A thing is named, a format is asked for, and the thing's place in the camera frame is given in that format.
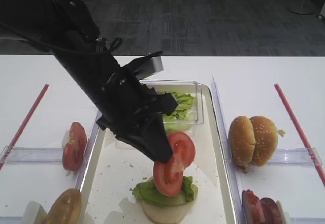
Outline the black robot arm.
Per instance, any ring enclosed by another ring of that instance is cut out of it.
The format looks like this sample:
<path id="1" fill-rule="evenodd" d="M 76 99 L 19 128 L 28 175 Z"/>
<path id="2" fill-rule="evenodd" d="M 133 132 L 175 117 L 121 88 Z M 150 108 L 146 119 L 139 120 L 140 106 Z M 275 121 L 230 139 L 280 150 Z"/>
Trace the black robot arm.
<path id="1" fill-rule="evenodd" d="M 1 38 L 51 52 L 101 112 L 101 129 L 153 161 L 172 157 L 163 115 L 177 102 L 140 82 L 162 71 L 161 52 L 121 66 L 81 0 L 1 0 Z"/>

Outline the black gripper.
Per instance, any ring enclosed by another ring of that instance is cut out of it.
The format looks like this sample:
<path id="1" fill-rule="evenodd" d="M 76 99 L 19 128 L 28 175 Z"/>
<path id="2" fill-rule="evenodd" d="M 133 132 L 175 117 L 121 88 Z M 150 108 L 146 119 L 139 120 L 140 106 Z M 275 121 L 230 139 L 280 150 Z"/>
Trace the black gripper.
<path id="1" fill-rule="evenodd" d="M 173 150 L 162 116 L 172 114 L 178 107 L 175 98 L 140 83 L 127 66 L 113 73 L 104 88 L 108 92 L 108 102 L 96 121 L 98 126 L 102 130 L 110 129 L 116 139 L 152 161 L 168 162 Z"/>

